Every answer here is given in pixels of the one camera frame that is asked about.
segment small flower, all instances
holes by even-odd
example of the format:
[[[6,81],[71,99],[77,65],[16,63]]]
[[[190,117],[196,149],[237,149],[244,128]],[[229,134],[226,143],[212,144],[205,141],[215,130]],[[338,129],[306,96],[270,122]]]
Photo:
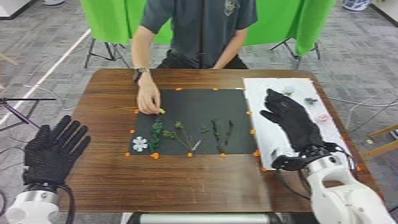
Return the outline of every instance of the small flower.
[[[174,126],[176,126],[176,129],[183,129],[183,122],[181,121],[176,121]]]
[[[134,150],[137,152],[142,152],[142,150],[148,148],[146,142],[148,141],[141,136],[134,139]]]

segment white sheet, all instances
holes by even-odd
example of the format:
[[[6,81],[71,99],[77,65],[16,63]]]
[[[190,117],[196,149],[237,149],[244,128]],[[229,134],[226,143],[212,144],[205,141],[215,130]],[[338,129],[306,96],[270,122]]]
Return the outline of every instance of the white sheet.
[[[317,89],[313,86],[313,81],[306,78],[247,78],[244,79],[245,82],[245,98],[249,102],[249,108],[253,111],[253,126],[256,129],[256,141],[260,146],[260,153],[261,153],[261,162],[263,167],[272,169],[272,158],[270,154],[276,149],[283,150],[286,155],[295,156],[297,153],[290,147],[290,142],[286,138],[285,131],[277,124],[274,124],[267,118],[261,116],[260,111],[265,110],[265,97],[267,97],[267,89],[274,89],[279,93],[285,92],[286,88],[293,88],[295,92],[292,94],[292,99],[302,104],[306,107],[309,117],[318,124],[322,137],[325,142],[334,142],[349,151],[349,147],[345,141],[341,139],[340,131],[336,124],[333,122],[333,117],[317,93]],[[318,99],[315,105],[309,105],[304,102],[306,98]],[[327,121],[318,121],[320,115],[327,115]],[[347,156],[343,153],[336,153],[340,160],[347,164]]]

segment cable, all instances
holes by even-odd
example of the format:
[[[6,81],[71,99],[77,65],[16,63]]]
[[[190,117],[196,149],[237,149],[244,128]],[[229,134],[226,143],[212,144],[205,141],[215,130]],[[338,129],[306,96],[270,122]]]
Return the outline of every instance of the cable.
[[[2,210],[0,210],[0,217],[4,216],[6,214],[6,207],[7,207],[7,198],[6,198],[6,194],[0,190],[0,196],[2,196],[2,199],[4,199],[4,203],[2,203]]]
[[[14,141],[22,142],[23,144],[29,144],[27,141],[20,140],[20,139],[14,137],[11,128],[7,129],[7,132],[9,132],[9,138],[11,138]]]
[[[345,128],[349,129],[349,126],[350,126],[350,121],[352,121],[352,112],[354,112],[354,110],[356,110],[356,108],[364,104],[364,102],[368,101],[368,100],[372,100],[377,96],[380,96],[382,95],[382,93],[379,93],[375,96],[372,96],[354,107],[352,107],[352,109],[350,109],[350,113],[349,113],[349,117],[347,117],[347,122],[345,122]]]
[[[311,195],[311,186],[309,186],[309,183],[308,183],[308,179],[304,177],[304,174],[302,174],[302,170],[299,170],[297,173],[299,173],[299,178],[301,178],[302,186],[304,186],[306,191],[308,191],[308,193]]]
[[[71,187],[68,185],[61,185],[59,187],[70,195],[70,211],[68,211],[66,224],[73,224],[75,213],[77,213],[75,195],[73,195]]]
[[[361,104],[359,102],[354,102],[354,101],[350,101],[350,100],[341,100],[341,99],[338,99],[338,98],[333,98],[333,97],[327,97],[331,100],[336,100],[336,101],[340,101],[340,102],[343,102],[343,103],[350,103],[350,104]],[[366,104],[366,103],[363,103],[361,104],[361,106],[364,106],[364,107],[386,107],[386,106],[389,106],[389,107],[393,107],[393,106],[398,106],[398,103],[395,103],[393,105],[389,105],[389,104]]]
[[[20,162],[20,163],[16,163],[14,165],[7,166],[7,167],[0,170],[0,172],[4,172],[9,168],[13,168],[14,166],[20,166],[22,164],[23,164],[23,162]]]
[[[398,209],[398,206],[395,206],[395,208],[389,209],[389,213],[393,213],[396,209]]]
[[[13,146],[13,147],[9,147],[7,149],[4,149],[4,151],[0,152],[0,155],[2,155],[11,149],[20,149],[20,150],[25,152],[25,150],[23,150],[20,147]],[[22,164],[23,164],[23,162],[20,162],[20,163],[16,163],[14,165],[7,166],[4,169],[0,169],[0,172],[4,172],[9,168],[13,168],[14,166],[20,166]]]
[[[4,151],[0,152],[0,155],[2,155],[11,149],[20,149],[20,150],[25,152],[23,148],[13,146],[13,147],[9,147],[7,149],[4,149]]]
[[[304,194],[301,194],[301,193],[293,190],[293,188],[290,187],[290,185],[288,185],[288,183],[286,183],[286,181],[285,181],[283,175],[281,175],[281,169],[276,170],[276,176],[277,176],[277,180],[279,180],[283,186],[288,188],[288,190],[292,191],[292,193],[293,193],[301,198],[304,198],[306,200],[311,200],[309,197],[308,197]]]
[[[64,111],[68,111],[68,110],[75,110],[77,107],[71,107],[71,108],[66,108],[66,107],[64,107],[62,100],[61,100],[59,95],[55,94],[55,92],[54,92],[52,90],[45,89],[45,88],[39,87],[39,86],[38,86],[38,89],[41,89],[43,91],[46,91],[46,92],[54,95],[54,97],[57,98],[57,102],[59,102],[59,105],[61,105],[62,110],[64,110]]]
[[[372,118],[363,122],[363,124],[349,131],[349,133],[352,133],[354,131],[357,131],[357,129],[370,123],[370,121],[375,119],[377,115],[384,112],[384,110],[389,108],[389,106],[386,106],[382,108],[382,110],[375,113],[375,115],[372,116]]]
[[[347,153],[345,149],[341,148],[341,150],[338,150],[338,152],[341,152],[345,154],[345,158],[347,158],[347,163],[349,163],[349,168],[350,168],[350,171],[352,171],[352,175],[357,179],[357,162],[352,158],[352,155]]]

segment white robotic forearm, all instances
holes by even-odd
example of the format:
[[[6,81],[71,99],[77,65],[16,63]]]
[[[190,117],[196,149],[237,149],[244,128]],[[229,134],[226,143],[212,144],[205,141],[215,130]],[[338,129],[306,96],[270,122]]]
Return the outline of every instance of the white robotic forearm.
[[[311,186],[311,207],[322,224],[396,224],[380,197],[356,180],[336,156],[315,160],[304,175]],[[325,181],[340,186],[327,187]]]
[[[57,203],[59,195],[54,191],[25,191],[6,212],[9,224],[52,224],[59,218]]]

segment gray carpet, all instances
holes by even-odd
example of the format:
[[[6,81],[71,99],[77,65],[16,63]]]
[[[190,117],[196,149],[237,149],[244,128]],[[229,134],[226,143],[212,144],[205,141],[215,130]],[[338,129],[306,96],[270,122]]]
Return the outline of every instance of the gray carpet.
[[[68,4],[57,8],[48,8],[38,2],[20,17],[13,21],[0,21],[0,52],[18,61],[20,65],[11,65],[0,61],[0,93],[6,97],[20,97],[29,91],[23,85],[32,85],[41,79],[61,55],[70,49],[87,30],[84,11],[78,0],[70,0]],[[57,102],[43,103],[43,107],[34,113],[34,121],[39,124],[54,124],[64,114],[73,110],[62,107],[77,106],[93,72],[105,67],[123,68],[121,61],[109,62],[93,58],[89,69],[84,69],[84,59],[87,54],[89,38],[77,47],[71,56],[61,64],[43,88],[52,90],[61,99]],[[242,58],[253,69],[292,69],[293,59],[288,50],[281,47],[269,51],[272,45],[258,45],[244,48]],[[130,49],[121,49],[130,61]],[[155,67],[165,55],[167,46],[155,45],[151,49],[151,66]],[[373,9],[363,13],[352,13],[334,7],[325,30],[320,38],[322,60],[318,61],[315,52],[302,60],[301,69],[315,73],[322,82],[329,97],[368,104],[389,104],[396,99],[398,88],[398,28],[386,21]],[[105,54],[103,45],[98,43],[96,52]],[[38,90],[34,96],[46,96],[46,91]],[[343,121],[354,104],[340,101],[334,107]],[[352,113],[349,130],[368,120],[379,112],[380,107],[359,106]],[[386,109],[372,122],[352,132],[352,138],[361,150],[375,148],[393,140],[389,136],[379,138],[375,145],[368,145],[366,134],[384,127],[398,124],[398,106]],[[34,129],[27,126],[0,133],[0,148],[23,147],[23,143],[32,138]],[[0,189],[7,194],[9,202],[23,189],[22,186],[22,152],[18,149],[0,155]],[[389,152],[368,161],[373,177],[377,179],[388,206],[398,205],[398,151]],[[77,223],[119,223],[118,214],[80,213]]]

